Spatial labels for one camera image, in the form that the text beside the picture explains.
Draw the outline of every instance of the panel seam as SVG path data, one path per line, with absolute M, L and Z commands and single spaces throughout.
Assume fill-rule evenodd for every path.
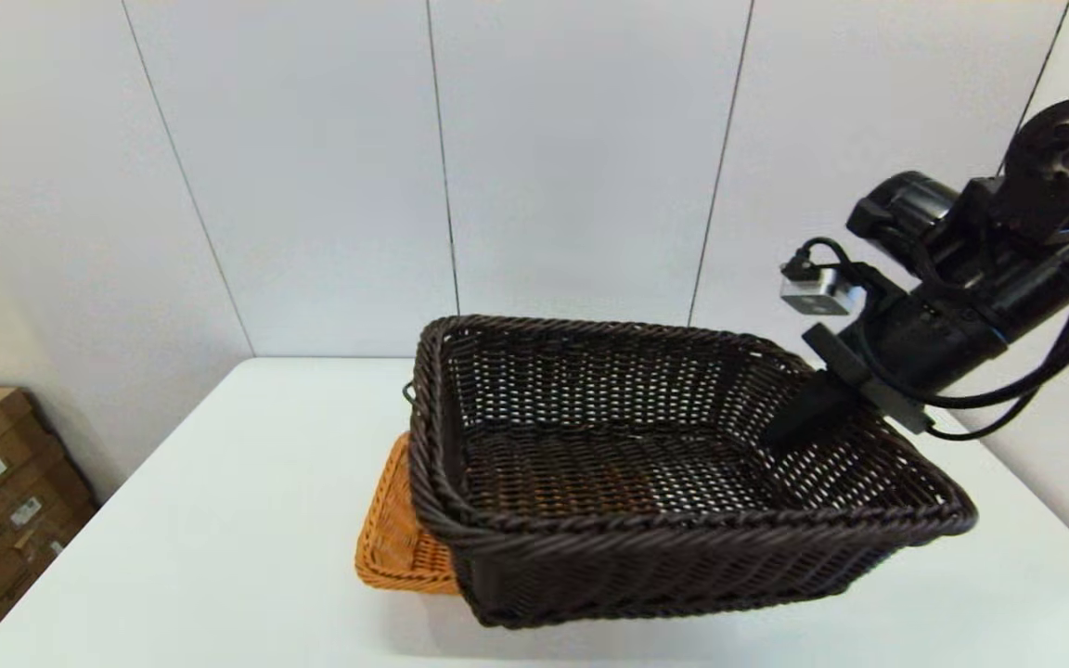
M 208 246 L 208 254 L 213 255 L 213 264 L 217 267 L 217 275 L 221 278 L 221 284 L 226 289 L 226 295 L 229 296 L 229 304 L 234 309 L 234 316 L 237 317 L 237 326 L 241 327 L 243 338 L 246 339 L 246 346 L 250 348 L 250 356 L 258 356 L 254 351 L 254 343 L 250 341 L 250 331 L 246 329 L 246 322 L 242 317 L 242 309 L 237 308 L 237 300 L 234 299 L 233 289 L 229 286 L 229 279 L 226 278 L 226 270 L 221 268 L 221 260 L 217 257 L 217 249 L 213 245 L 213 236 L 208 235 L 208 228 L 204 224 L 204 215 L 201 215 L 200 204 L 196 202 L 196 193 L 192 191 L 192 185 L 187 178 L 187 172 L 184 170 L 184 160 L 180 157 L 180 150 L 175 147 L 175 139 L 171 133 L 171 126 L 167 125 L 167 116 L 162 110 L 162 105 L 159 102 L 159 94 L 156 93 L 156 86 L 151 79 L 151 72 L 148 68 L 148 60 L 143 56 L 143 47 L 139 45 L 139 35 L 135 31 L 135 21 L 130 18 L 130 9 L 126 5 L 126 0 L 119 0 L 119 3 L 123 5 L 123 15 L 126 17 L 126 25 L 130 29 L 130 38 L 135 41 L 135 50 L 139 55 L 139 65 L 143 68 L 143 77 L 148 81 L 148 89 L 151 90 L 151 98 L 156 103 L 156 111 L 159 113 L 159 122 L 165 128 L 165 135 L 167 135 L 167 143 L 171 146 L 171 155 L 175 159 L 175 168 L 180 169 L 180 177 L 184 182 L 184 189 L 187 190 L 187 198 L 192 203 L 192 211 L 196 213 L 196 220 L 200 223 L 200 231 L 204 233 L 204 243 Z
M 733 77 L 733 94 L 728 102 L 728 118 L 725 120 L 725 140 L 721 144 L 721 160 L 716 164 L 716 178 L 712 185 L 712 202 L 708 206 L 708 221 L 703 228 L 703 244 L 700 245 L 700 265 L 695 270 L 695 286 L 692 289 L 692 305 L 687 307 L 686 325 L 692 326 L 695 317 L 695 304 L 700 295 L 700 278 L 703 276 L 703 261 L 708 254 L 708 237 L 712 235 L 712 217 L 716 212 L 716 196 L 721 192 L 721 174 L 725 171 L 725 153 L 728 151 L 728 137 L 733 128 L 733 110 L 737 109 L 737 94 L 742 88 L 742 73 L 745 72 L 745 53 L 749 46 L 749 30 L 754 26 L 754 7 L 756 0 L 749 0 L 749 11 L 745 17 L 745 37 L 742 37 L 742 51 L 737 60 L 737 76 Z
M 453 295 L 456 296 L 456 315 L 460 308 L 460 278 L 456 270 L 456 234 L 453 232 L 453 204 L 448 191 L 448 155 L 445 152 L 445 118 L 439 108 L 439 75 L 436 71 L 436 35 L 432 26 L 432 0 L 424 0 L 428 12 L 428 50 L 432 55 L 432 84 L 436 95 L 436 128 L 439 131 L 439 169 L 445 180 L 445 215 L 448 219 L 448 252 L 453 261 Z

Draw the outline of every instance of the white table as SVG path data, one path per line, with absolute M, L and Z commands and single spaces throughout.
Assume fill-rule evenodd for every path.
M 831 600 L 514 633 L 459 597 L 365 587 L 354 543 L 410 372 L 241 364 L 4 619 L 0 667 L 1069 665 L 1069 530 L 977 444 L 918 439 L 975 499 L 976 529 Z

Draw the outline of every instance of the basket rim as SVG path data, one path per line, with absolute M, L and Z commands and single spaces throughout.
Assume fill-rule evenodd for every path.
M 975 525 L 976 508 L 958 483 L 882 419 L 857 418 L 852 424 L 855 436 L 867 435 L 879 447 L 899 449 L 903 457 L 933 482 L 942 502 L 921 507 L 846 508 L 818 510 L 739 510 L 714 513 L 670 512 L 657 515 L 616 513 L 607 516 L 540 518 L 489 511 L 472 507 L 453 488 L 448 475 L 437 464 L 441 445 L 436 439 L 436 422 L 430 406 L 433 393 L 443 388 L 440 347 L 450 331 L 464 327 L 531 330 L 548 333 L 563 330 L 573 335 L 619 333 L 636 337 L 667 338 L 686 341 L 713 341 L 750 349 L 755 356 L 768 356 L 785 369 L 810 373 L 810 367 L 773 343 L 752 333 L 730 333 L 694 327 L 646 325 L 636 322 L 590 322 L 509 316 L 448 316 L 430 323 L 419 339 L 415 363 L 415 409 L 412 410 L 412 498 L 421 524 L 447 545 L 478 553 L 547 550 L 591 552 L 594 545 L 582 535 L 598 540 L 648 545 L 670 537 L 673 541 L 697 545 L 777 548 L 778 546 L 820 542 L 835 538 L 837 545 L 912 545 L 943 535 L 958 535 Z

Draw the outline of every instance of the dark brown wicker basket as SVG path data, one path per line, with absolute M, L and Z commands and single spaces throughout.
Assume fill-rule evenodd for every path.
M 463 316 L 421 335 L 412 493 L 479 621 L 667 617 L 843 592 L 971 499 L 862 411 L 758 444 L 811 370 L 746 335 Z

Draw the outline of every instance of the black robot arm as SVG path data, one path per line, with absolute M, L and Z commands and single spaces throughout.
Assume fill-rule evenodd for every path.
M 768 442 L 805 442 L 862 404 L 915 433 L 977 437 L 1009 422 L 1069 364 L 1068 321 L 1042 367 L 1017 384 L 975 398 L 939 394 L 1069 306 L 1069 100 L 1017 133 L 1005 176 L 974 178 L 956 193 L 921 173 L 899 173 L 857 202 L 848 229 L 921 283 L 902 291 L 825 237 L 799 247 L 784 266 L 784 297 L 794 308 L 848 313 L 857 286 L 867 301 L 839 333 L 823 325 L 806 331 L 826 369 L 773 419 Z M 837 262 L 811 262 L 818 245 L 832 247 Z M 924 414 L 925 404 L 979 407 L 1013 399 L 1005 418 L 977 434 L 941 434 Z

